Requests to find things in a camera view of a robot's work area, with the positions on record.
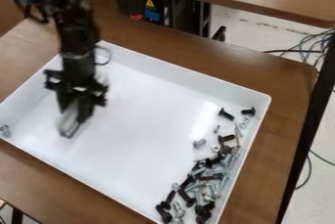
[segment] white tray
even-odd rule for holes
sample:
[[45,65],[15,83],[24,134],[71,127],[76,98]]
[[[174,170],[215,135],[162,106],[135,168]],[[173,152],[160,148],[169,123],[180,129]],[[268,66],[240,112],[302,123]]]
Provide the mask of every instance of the white tray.
[[[208,222],[217,223],[270,97],[107,42],[100,45],[113,52],[104,67],[110,80],[108,106],[97,108],[79,135],[70,140],[59,136],[56,96],[44,89],[43,70],[59,69],[56,57],[0,105],[0,125],[8,124],[12,131],[11,138],[3,139],[161,223],[155,205],[166,198],[172,183],[185,179],[195,159],[214,155],[217,124],[221,135],[233,133],[234,124],[217,116],[220,108],[239,121],[242,109],[255,107],[257,115],[243,130],[242,155]],[[196,152],[192,143],[201,138],[209,143]],[[195,223],[193,208],[184,221]]]

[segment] wooden table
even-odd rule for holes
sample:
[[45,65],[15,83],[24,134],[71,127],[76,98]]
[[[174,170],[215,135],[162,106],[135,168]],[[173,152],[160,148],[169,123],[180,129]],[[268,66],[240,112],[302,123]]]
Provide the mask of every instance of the wooden table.
[[[272,97],[220,223],[273,223],[309,105],[315,69],[173,29],[124,20],[113,13],[113,0],[93,1],[103,39]],[[0,100],[55,56],[57,42],[52,26],[29,21],[0,39]],[[0,164],[0,198],[43,223],[151,223],[5,142],[0,142]]]

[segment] white floor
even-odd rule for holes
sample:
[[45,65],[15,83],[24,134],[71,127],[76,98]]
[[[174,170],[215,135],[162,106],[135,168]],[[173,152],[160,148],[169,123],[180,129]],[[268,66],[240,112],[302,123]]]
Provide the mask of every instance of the white floor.
[[[306,33],[322,32],[317,28],[259,16],[219,6],[213,7],[214,33],[220,25],[227,27],[226,42],[259,51],[288,49],[306,36]],[[299,54],[286,58],[300,61]],[[314,140],[312,149],[322,157],[335,162],[335,94]],[[283,224],[333,224],[335,223],[335,167],[310,154],[312,163],[311,180],[295,192]],[[304,181],[308,168],[305,166],[300,181]]]

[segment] yellow warning sticker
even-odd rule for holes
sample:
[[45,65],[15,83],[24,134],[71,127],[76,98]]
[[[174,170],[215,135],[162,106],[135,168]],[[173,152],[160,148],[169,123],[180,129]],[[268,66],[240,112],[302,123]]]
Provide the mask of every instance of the yellow warning sticker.
[[147,0],[147,7],[155,8],[155,5],[152,0]]

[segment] wire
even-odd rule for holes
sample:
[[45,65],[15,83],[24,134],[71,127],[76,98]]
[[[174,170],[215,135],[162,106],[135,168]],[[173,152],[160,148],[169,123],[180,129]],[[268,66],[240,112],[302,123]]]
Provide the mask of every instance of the wire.
[[6,221],[4,220],[4,218],[0,215],[0,221],[3,223],[3,224],[6,224]]
[[332,165],[332,166],[335,166],[335,163],[334,162],[331,162],[327,159],[325,159],[324,157],[321,157],[320,155],[318,155],[316,152],[314,152],[313,150],[310,150],[310,152],[315,155],[316,157],[318,157],[319,159],[321,159],[322,161],[328,163],[329,165]]
[[301,185],[297,186],[295,188],[295,190],[303,188],[310,181],[310,179],[311,179],[311,159],[310,159],[310,157],[308,157],[308,164],[309,164],[309,174],[308,174],[308,177],[306,178],[306,180]]
[[320,54],[322,53],[322,51],[317,51],[317,50],[269,50],[269,51],[264,51],[263,53],[281,53],[281,52],[285,52],[285,53],[316,53],[316,54]]

